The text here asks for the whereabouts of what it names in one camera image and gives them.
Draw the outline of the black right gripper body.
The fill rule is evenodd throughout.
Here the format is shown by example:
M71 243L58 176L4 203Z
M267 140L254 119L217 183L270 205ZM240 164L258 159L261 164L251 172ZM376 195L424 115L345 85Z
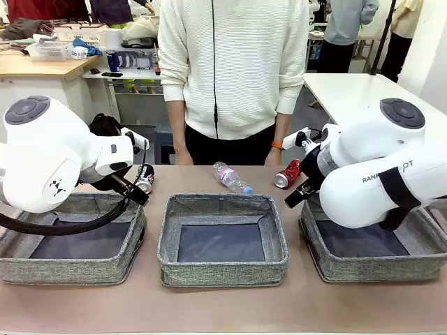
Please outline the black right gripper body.
M303 192L317 192L325 179L325 176L320 171L317 162L320 151L321 146L317 145L306 154L305 158L301 162L301 170L307 177L307 179L300 185Z

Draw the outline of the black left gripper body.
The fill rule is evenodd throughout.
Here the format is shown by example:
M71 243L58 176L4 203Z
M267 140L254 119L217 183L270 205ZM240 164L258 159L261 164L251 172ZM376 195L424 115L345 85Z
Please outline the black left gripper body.
M78 182L90 184L100 191L117 191L121 187L121 184L115 179L115 174L102 176L97 171L81 171Z

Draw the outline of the crushed black soda can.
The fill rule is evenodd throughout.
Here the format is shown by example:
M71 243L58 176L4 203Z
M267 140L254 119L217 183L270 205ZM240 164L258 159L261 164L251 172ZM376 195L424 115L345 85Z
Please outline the crushed black soda can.
M154 183L154 168L148 164L142 164L138 169L138 180L135 183L146 194L152 192L152 185Z

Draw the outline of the clear plastic water bottle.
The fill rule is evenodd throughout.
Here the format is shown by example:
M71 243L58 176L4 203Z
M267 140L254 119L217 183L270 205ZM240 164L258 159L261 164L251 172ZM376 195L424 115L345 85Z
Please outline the clear plastic water bottle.
M251 195L253 193L252 187L225 163L216 162L213 168L216 178L231 192L245 195Z

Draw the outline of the person's right forearm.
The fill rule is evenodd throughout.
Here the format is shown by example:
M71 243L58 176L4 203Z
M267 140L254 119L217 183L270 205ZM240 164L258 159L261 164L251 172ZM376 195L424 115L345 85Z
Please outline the person's right forearm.
M166 108L175 151L185 151L185 102L182 100L168 101L166 102Z

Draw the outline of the person's left forearm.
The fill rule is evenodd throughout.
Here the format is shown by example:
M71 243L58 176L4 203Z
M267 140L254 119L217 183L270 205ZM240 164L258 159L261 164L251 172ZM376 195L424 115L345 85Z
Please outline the person's left forearm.
M275 118L275 129L273 137L273 142L275 144L279 144L284 141L284 138L286 137L288 128L290 126L290 122L291 122L290 114L282 114L279 112L277 113Z

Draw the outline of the person's left hand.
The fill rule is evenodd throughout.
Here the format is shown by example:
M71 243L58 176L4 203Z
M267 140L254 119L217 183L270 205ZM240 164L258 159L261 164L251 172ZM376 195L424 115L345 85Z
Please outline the person's left hand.
M272 147L265 159L265 165L280 166L282 163L282 150Z

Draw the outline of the person's right hand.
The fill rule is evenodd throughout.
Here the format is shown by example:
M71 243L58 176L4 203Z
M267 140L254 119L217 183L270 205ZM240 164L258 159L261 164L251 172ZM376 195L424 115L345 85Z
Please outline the person's right hand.
M186 146L177 145L174 149L176 165L193 165L193 159Z

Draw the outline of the crushed red soda can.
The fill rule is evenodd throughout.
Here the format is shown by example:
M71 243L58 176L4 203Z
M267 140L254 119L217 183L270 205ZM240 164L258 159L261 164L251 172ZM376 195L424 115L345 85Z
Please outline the crushed red soda can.
M274 185L277 188L287 189L295 183L301 172L301 160L294 159L284 170L276 173Z

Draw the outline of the black backpack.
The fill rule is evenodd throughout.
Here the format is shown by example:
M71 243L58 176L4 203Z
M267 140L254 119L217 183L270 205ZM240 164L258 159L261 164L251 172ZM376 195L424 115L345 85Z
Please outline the black backpack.
M90 131L98 136L119 136L122 125L111 116L97 114L89 125Z

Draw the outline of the grey plastic stool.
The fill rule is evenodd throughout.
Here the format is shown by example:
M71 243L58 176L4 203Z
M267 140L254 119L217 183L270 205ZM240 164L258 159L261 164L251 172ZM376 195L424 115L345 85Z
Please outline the grey plastic stool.
M173 132L170 124L164 122L154 129L154 162L156 165L170 165L171 156L175 155Z

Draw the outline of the black trousers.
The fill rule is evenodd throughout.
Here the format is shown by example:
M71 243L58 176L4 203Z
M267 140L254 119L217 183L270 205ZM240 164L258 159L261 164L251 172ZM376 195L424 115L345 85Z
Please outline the black trousers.
M189 126L185 129L186 148L194 165L264 165L272 148L275 125L241 140L218 140Z

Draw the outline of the white table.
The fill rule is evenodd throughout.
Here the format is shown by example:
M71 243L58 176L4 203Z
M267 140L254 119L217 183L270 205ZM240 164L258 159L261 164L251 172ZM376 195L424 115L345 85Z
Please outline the white table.
M345 124L384 98L401 98L418 107L428 127L447 126L447 116L382 75L306 73L306 86L336 124Z

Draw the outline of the grey fabric basket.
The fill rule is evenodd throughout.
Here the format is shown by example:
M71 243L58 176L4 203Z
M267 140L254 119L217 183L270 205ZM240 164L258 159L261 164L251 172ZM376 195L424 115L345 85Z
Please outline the grey fabric basket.
M315 268L328 283L417 282L447 268L447 217L437 207L408 214L394 231L374 224L348 229L333 223L317 197L305 201L300 229Z
M126 280L147 220L130 202L98 229L66 236L22 234L0 227L0 279L29 285L115 285Z
M157 258L170 287L266 287L283 282L288 247L271 197L183 193L168 198Z

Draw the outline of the white shelf rack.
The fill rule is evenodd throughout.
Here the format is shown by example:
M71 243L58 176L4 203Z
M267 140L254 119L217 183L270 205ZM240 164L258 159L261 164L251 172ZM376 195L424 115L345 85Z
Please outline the white shelf rack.
M116 96L119 94L161 95L160 71L156 50L145 48L101 47L101 62L82 74L82 78L101 82L101 93L108 99L111 108L118 108ZM101 73L111 72L106 57L107 52L116 52L119 73L122 77L103 77Z

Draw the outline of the person in white sweater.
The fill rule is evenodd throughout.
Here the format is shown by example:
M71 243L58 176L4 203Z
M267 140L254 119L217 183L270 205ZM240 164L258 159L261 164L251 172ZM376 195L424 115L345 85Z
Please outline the person in white sweater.
M241 140L292 114L304 83L308 0L161 0L159 65L166 101L186 124Z

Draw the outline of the wooden top table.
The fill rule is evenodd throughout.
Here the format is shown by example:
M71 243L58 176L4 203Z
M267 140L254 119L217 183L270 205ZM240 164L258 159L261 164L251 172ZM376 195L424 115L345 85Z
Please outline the wooden top table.
M39 61L16 50L0 52L0 77L77 78L101 62L101 56L83 60Z

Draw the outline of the blue cloth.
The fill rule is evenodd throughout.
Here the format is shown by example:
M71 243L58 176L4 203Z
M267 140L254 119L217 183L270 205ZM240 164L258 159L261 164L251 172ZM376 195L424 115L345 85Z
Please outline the blue cloth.
M102 52L93 45L89 45L86 42L84 42L80 38L75 38L73 40L73 47L84 47L87 49L87 55L88 56L96 56L96 55L102 55Z

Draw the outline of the white plastic mesh basket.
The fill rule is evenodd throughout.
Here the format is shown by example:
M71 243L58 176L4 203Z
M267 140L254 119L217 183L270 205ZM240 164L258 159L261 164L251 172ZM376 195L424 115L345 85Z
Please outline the white plastic mesh basket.
M71 46L62 42L34 43L25 48L33 61L65 61L71 58Z

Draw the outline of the black stand pole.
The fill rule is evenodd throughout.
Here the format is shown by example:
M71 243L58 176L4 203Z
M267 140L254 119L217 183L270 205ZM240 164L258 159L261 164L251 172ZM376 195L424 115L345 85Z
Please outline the black stand pole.
M383 47L385 45L385 41L386 41L388 32L390 30L390 25L391 25L391 22L392 22L392 17L393 17L393 13L394 13L394 10L395 10L396 2L397 2L397 0L391 0L391 2L390 2L390 9L389 9L386 21L385 21L385 25L384 25L383 33L381 35L380 43L379 43L378 49L376 51L376 56L374 58L373 64L370 67L370 70L369 70L369 74L370 75L376 75L377 66L378 66L379 60L381 58L381 53L383 51Z

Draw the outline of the bystander in light blue shirt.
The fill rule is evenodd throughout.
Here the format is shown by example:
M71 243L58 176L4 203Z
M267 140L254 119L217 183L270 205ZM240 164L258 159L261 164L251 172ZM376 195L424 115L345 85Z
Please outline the bystander in light blue shirt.
M347 73L362 25L370 24L379 0L328 0L331 16L318 58L318 73Z

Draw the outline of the white slatted crate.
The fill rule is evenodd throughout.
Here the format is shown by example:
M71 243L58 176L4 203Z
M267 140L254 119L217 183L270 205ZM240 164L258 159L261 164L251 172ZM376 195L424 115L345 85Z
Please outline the white slatted crate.
M63 42L73 42L76 38L83 40L88 45L100 47L105 43L106 24L77 22L59 24L54 27L58 39Z

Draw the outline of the white cloth bag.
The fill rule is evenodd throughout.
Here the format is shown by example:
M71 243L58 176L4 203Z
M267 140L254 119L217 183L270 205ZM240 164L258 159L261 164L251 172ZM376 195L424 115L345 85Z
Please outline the white cloth bag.
M142 15L122 29L122 47L151 49L159 32L159 16Z

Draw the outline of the bystander in cream shirt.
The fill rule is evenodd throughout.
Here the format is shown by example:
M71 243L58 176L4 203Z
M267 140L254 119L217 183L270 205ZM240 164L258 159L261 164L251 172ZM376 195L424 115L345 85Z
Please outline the bystander in cream shirt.
M424 0L401 0L393 11L390 25L390 41L381 74L398 81L404 61L418 25Z

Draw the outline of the grey clothes pile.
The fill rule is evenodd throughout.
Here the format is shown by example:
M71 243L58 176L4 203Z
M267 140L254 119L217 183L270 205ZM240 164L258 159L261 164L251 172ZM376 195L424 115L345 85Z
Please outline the grey clothes pile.
M50 21L21 17L9 24L3 31L0 31L0 38L3 40L19 40L32 38L34 34L49 36L52 32L53 28L50 27Z

